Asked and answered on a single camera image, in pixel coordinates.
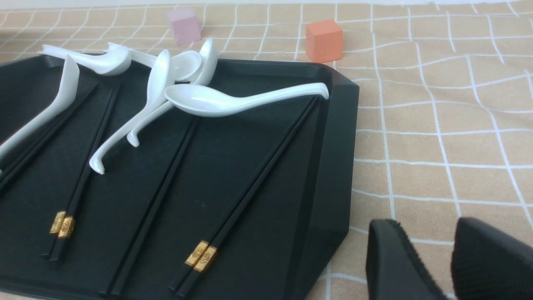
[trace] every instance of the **chopsticks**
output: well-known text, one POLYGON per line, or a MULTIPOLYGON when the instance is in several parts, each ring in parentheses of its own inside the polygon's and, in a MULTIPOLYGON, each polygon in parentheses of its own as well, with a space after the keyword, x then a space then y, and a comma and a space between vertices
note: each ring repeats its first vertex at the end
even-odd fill
POLYGON ((228 237, 231 229, 235 226, 236 222, 253 199, 255 193, 261 187, 263 181, 269 175, 278 159, 298 132, 299 128, 305 122, 307 116, 311 113, 316 102, 316 99, 310 101, 305 110, 290 125, 289 129, 285 132, 283 139, 261 163, 255 176, 252 177, 251 182, 246 185, 239 198, 240 200, 222 215, 222 218, 218 220, 219 222, 215 223, 218 226, 212 228, 211 232, 206 235, 206 239, 199 242, 198 246, 192 251, 190 256, 180 267, 173 280, 168 284, 169 289, 173 291, 177 290, 178 296, 186 298, 200 280, 201 275, 207 271, 209 265, 213 262, 215 256, 219 252, 220 246, 228 237))
POLYGON ((158 191, 156 192, 152 202, 149 204, 147 212, 145 213, 143 219, 139 224, 137 229, 137 236, 133 238, 132 243, 129 246, 129 249, 126 251, 126 254, 122 261, 119 264, 117 271, 115 272, 111 283, 105 291, 100 292, 102 296, 108 296, 110 293, 115 297, 119 297, 122 294, 122 290, 126 285, 126 281, 131 275, 132 268, 137 260, 144 241, 146 240, 148 233, 161 209, 161 204, 166 198, 166 195, 171 187, 174 177, 181 165, 183 157, 189 148, 191 140, 194 136, 196 127, 198 126, 200 118, 194 117, 190 122, 189 127, 187 128, 186 134, 176 150, 176 155, 172 161, 172 164, 168 168, 164 180, 159 186, 158 191))
POLYGON ((62 114, 60 114, 44 133, 32 141, 17 158, 3 169, 0 174, 0 196, 11 186, 18 175, 23 172, 49 141, 63 128, 65 123, 74 113, 85 103, 85 100, 96 90, 97 83, 91 85, 85 93, 79 96, 79 101, 73 103, 62 114))
POLYGON ((47 258, 51 262, 61 263, 65 253, 67 252, 70 238, 74 230, 76 217, 81 206, 84 189, 89 176, 91 175, 91 168, 89 167, 87 161, 91 157, 92 153, 96 151, 100 141, 103 138, 119 90, 120 86, 118 84, 111 89, 105 109, 100 118, 100 125, 97 126, 94 132, 91 134, 90 140, 93 141, 93 144, 83 156, 85 159, 83 164, 80 166, 78 181, 74 187, 72 196, 69 199, 69 203, 67 203, 64 210, 61 210, 55 215, 48 234, 49 237, 45 246, 45 253, 41 254, 43 258, 47 258))

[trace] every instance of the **black plastic tray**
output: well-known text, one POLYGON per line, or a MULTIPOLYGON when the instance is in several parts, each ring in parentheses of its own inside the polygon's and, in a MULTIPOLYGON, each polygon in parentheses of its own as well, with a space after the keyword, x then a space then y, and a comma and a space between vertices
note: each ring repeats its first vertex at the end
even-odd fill
MULTIPOLYGON (((62 64, 41 56, 0 67, 0 141, 54 98, 62 64)), ((140 133, 139 148, 116 145, 106 174, 88 180, 64 262, 39 254, 110 90, 120 84, 106 136, 143 107, 148 74, 136 63, 115 77, 81 68, 80 82, 96 91, 0 198, 1 290, 101 299, 194 116, 173 109, 140 133)), ((346 236, 359 87, 324 65, 223 59, 210 86, 242 97, 311 82, 326 83, 330 99, 314 106, 191 299, 303 299, 346 236)), ((199 120, 121 298, 176 298, 166 286, 201 234, 316 98, 199 120)))

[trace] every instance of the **pink block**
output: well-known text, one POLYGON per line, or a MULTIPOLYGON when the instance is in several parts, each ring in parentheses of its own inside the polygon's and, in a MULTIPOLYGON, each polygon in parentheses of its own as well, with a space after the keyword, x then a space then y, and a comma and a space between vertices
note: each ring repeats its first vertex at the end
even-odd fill
POLYGON ((170 28, 178 45, 189 44, 201 40, 200 23, 195 12, 190 8, 182 8, 167 14, 170 28))

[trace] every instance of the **spoon handle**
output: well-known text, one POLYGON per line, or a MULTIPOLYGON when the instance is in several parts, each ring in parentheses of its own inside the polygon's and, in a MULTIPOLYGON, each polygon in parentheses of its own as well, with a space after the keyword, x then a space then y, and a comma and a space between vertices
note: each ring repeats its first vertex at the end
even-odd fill
POLYGON ((89 165, 91 168, 99 173, 104 174, 105 173, 105 167, 103 166, 102 159, 105 156, 105 154, 116 144, 118 143, 123 137, 125 137, 128 132, 130 132, 133 127, 139 123, 142 119, 144 119, 146 116, 148 116, 151 112, 153 112, 159 105, 149 105, 145 106, 140 112, 138 112, 133 118, 131 118, 129 121, 127 121, 122 127, 120 127, 115 133, 113 133, 93 154, 91 159, 89 160, 89 165))
POLYGON ((155 119, 159 118, 160 116, 164 115, 166 112, 171 110, 174 107, 172 102, 167 101, 163 103, 161 106, 156 108, 153 112, 151 112, 147 117, 142 119, 133 129, 128 133, 127 139, 130 142, 130 144, 133 147, 139 146, 139 132, 144 129, 144 127, 148 126, 151 122, 153 122, 155 119))
POLYGON ((56 46, 43 45, 43 50, 39 51, 39 53, 61 59, 66 59, 67 56, 70 56, 75 62, 89 69, 92 69, 94 65, 99 65, 99 62, 95 60, 95 56, 70 51, 56 46))
POLYGON ((78 66, 68 56, 65 56, 63 74, 61 75, 61 82, 59 83, 59 90, 55 99, 46 109, 0 145, 0 160, 4 159, 21 142, 74 102, 78 89, 78 79, 78 66))
POLYGON ((328 87, 321 82, 301 84, 297 86, 291 86, 290 88, 244 97, 242 100, 249 102, 249 105, 253 107, 257 105, 258 102, 260 102, 261 105, 265 105, 290 98, 312 95, 320 95, 327 100, 329 99, 328 87))
MULTIPOLYGON (((107 43, 109 45, 109 49, 104 51, 104 52, 109 52, 111 50, 114 50, 118 47, 122 47, 122 45, 119 45, 119 44, 115 44, 115 43, 107 43)), ((148 53, 144 53, 144 52, 141 52, 139 50, 135 50, 135 49, 132 49, 132 48, 129 48, 130 50, 130 54, 132 56, 132 60, 133 61, 136 61, 142 65, 145 65, 149 68, 153 67, 154 64, 156 63, 156 59, 157 59, 157 56, 155 55, 152 55, 152 54, 148 54, 148 53)))
POLYGON ((136 61, 142 65, 145 65, 149 68, 153 67, 156 63, 157 56, 154 56, 152 54, 144 53, 139 50, 131 49, 130 53, 132 55, 132 60, 136 61))

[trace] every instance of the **beige tablecloth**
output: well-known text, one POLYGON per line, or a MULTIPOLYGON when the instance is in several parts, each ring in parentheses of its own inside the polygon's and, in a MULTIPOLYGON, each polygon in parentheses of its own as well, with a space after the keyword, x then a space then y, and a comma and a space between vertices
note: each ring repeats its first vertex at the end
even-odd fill
MULTIPOLYGON (((402 223, 449 297, 459 216, 533 245, 532 1, 191 7, 222 58, 307 61, 306 23, 335 19, 344 29, 344 58, 328 65, 361 86, 352 218, 309 299, 368 297, 373 218, 402 223)), ((178 47, 170 38, 165 13, 173 8, 0 12, 0 60, 34 56, 45 43, 85 52, 107 42, 153 54, 199 49, 202 42, 178 47)))

